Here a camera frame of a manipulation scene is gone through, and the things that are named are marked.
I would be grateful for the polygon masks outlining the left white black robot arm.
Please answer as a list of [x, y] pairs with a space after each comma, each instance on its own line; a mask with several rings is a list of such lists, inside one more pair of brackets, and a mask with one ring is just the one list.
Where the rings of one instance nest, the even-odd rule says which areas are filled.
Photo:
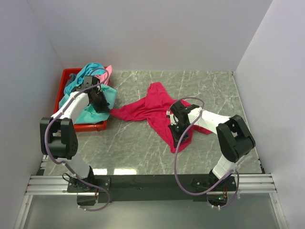
[[75, 87], [60, 110], [40, 121], [42, 153], [48, 155], [53, 163], [65, 166], [71, 172], [69, 182], [85, 192], [97, 186], [92, 168], [77, 155], [78, 139], [74, 123], [89, 104], [96, 112], [110, 111], [100, 84]]

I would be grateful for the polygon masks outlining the magenta t shirt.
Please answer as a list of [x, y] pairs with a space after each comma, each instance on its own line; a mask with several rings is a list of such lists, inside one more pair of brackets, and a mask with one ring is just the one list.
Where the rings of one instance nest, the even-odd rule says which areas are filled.
[[174, 102], [175, 100], [169, 96], [164, 86], [156, 82], [150, 84], [144, 98], [121, 108], [113, 108], [110, 114], [123, 121], [147, 121], [149, 126], [168, 144], [170, 151], [175, 153], [176, 147], [168, 127], [170, 120], [166, 117], [166, 111]]

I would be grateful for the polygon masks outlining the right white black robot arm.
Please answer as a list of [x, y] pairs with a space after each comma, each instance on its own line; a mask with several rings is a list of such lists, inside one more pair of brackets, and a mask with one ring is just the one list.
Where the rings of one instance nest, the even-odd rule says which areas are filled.
[[239, 115], [223, 116], [194, 104], [184, 106], [176, 102], [166, 112], [166, 116], [170, 119], [175, 157], [182, 143], [189, 138], [188, 131], [192, 127], [198, 126], [217, 135], [222, 155], [203, 182], [208, 190], [222, 189], [226, 184], [225, 179], [235, 171], [237, 162], [255, 147], [255, 140]]

